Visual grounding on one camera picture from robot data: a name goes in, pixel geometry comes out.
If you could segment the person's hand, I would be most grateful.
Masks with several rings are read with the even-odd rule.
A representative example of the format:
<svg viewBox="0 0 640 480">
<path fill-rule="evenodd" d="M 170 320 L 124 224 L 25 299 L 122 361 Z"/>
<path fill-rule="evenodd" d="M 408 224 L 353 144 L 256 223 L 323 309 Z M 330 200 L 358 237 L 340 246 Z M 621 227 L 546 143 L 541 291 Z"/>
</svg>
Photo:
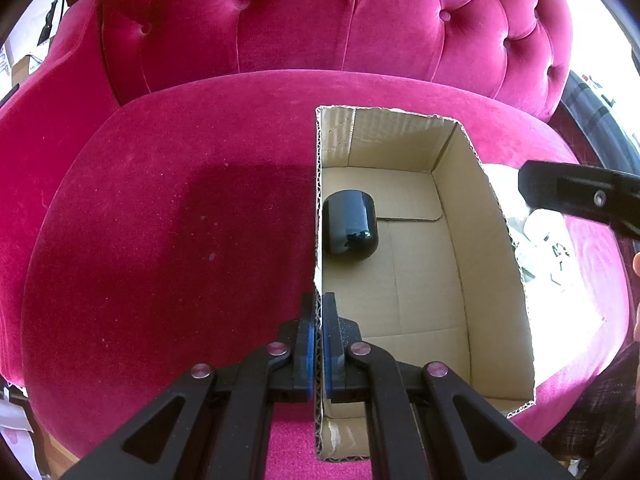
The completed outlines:
<svg viewBox="0 0 640 480">
<path fill-rule="evenodd" d="M 634 294 L 636 295 L 636 313 L 634 314 L 634 342 L 640 342 L 640 304 L 639 304 L 639 280 L 640 280 L 640 254 L 637 252 L 632 260 L 632 270 L 634 271 Z"/>
</svg>

